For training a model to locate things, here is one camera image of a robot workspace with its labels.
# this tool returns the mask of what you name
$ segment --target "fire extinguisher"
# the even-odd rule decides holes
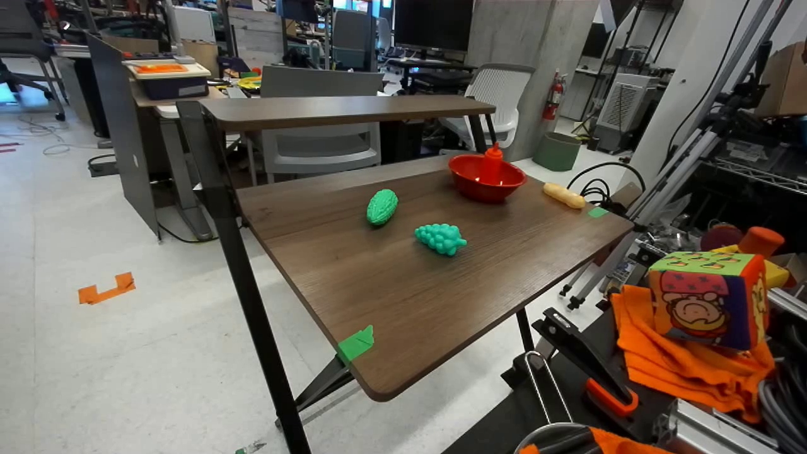
[[[564,92],[564,77],[554,74],[553,87],[549,87],[549,97],[546,97],[546,104],[544,104],[544,114],[543,114],[544,122],[554,122],[558,118],[561,92]]]

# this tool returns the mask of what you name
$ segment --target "white floor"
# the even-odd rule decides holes
[[[0,147],[0,451],[232,454],[255,442],[285,451],[219,244],[159,243],[116,177],[87,177],[85,161],[101,151],[73,114],[57,125],[7,101],[0,87],[0,143],[19,143]],[[575,169],[601,160],[583,155]],[[575,175],[525,169],[553,181]],[[245,239],[300,391],[333,350],[249,232]],[[134,272],[137,291],[77,305],[77,287],[109,287],[116,272]],[[554,295],[531,304],[530,319]],[[592,304],[569,319],[588,325]],[[498,373],[516,353],[516,324],[507,320],[395,401],[347,386],[304,415],[309,446],[442,451],[507,397]]]

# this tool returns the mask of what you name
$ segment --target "black wire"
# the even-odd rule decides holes
[[[573,181],[564,185],[564,186],[573,189],[573,185],[575,185],[583,175],[590,175],[590,171],[602,169],[602,167],[623,167],[623,169],[628,169],[628,171],[638,180],[641,193],[647,189],[647,186],[645,186],[645,180],[643,180],[631,165],[626,165],[626,161],[601,161],[601,165],[596,165],[596,167],[588,167],[588,169],[583,169],[579,175],[575,175]]]
[[[741,5],[739,16],[735,16],[735,24],[733,24],[733,27],[732,27],[728,44],[727,44],[727,49],[724,49],[724,55],[722,55],[722,61],[719,61],[719,65],[715,65],[715,70],[714,70],[706,92],[704,92],[701,98],[690,107],[690,111],[684,116],[684,122],[676,127],[671,141],[665,143],[665,160],[671,160],[672,141],[679,138],[679,131],[681,131],[684,125],[701,109],[701,104],[706,101],[706,97],[709,97],[709,92],[714,88],[715,79],[722,77],[722,69],[724,69],[727,55],[728,55],[728,50],[732,50],[732,45],[733,45],[733,36],[735,36],[735,31],[739,31],[739,24],[741,24],[743,16],[746,16],[746,7],[748,7],[748,0]]]
[[[208,239],[186,239],[186,237],[172,232],[168,228],[164,228],[161,222],[155,222],[155,228],[159,228],[161,232],[167,232],[168,237],[173,237],[177,243],[183,243],[183,244],[205,244],[205,243],[216,239],[216,237],[208,237]]]

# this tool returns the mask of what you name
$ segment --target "black metal table leg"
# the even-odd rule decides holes
[[[328,393],[342,388],[345,384],[352,381],[352,373],[347,365],[336,357],[309,384],[307,388],[297,397],[297,412],[304,412],[307,407],[318,403]]]
[[[527,309],[519,309],[515,314],[515,319],[519,320],[519,334],[522,334],[525,350],[531,350],[535,343],[531,343],[531,331],[530,331],[530,320],[527,320]]]
[[[280,426],[285,431],[285,442],[290,446],[292,454],[307,454],[307,439],[303,431],[303,421],[297,415],[297,403],[292,399],[288,377],[285,377],[285,365],[273,336],[273,325],[266,319],[266,311],[261,305],[258,283],[255,283],[255,272],[249,266],[249,254],[248,247],[242,243],[242,235],[237,230],[237,203],[232,195],[232,186],[227,181],[227,177],[222,175],[225,161],[222,161],[222,151],[216,147],[225,147],[225,133],[216,130],[215,122],[208,122],[205,116],[201,104],[196,101],[182,101],[177,104],[179,109],[179,118],[182,118],[182,131],[195,161],[195,169],[201,180],[205,186],[205,203],[207,203],[207,212],[212,214],[216,232],[219,232],[219,243],[230,266],[230,276],[237,291],[237,299],[242,304],[248,325],[249,325],[249,336],[261,365],[261,377],[269,386],[273,401],[275,401],[275,412],[280,420]]]

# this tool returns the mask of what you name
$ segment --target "red bowl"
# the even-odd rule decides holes
[[[448,161],[453,186],[476,203],[501,205],[525,185],[525,171],[503,160],[461,155]]]

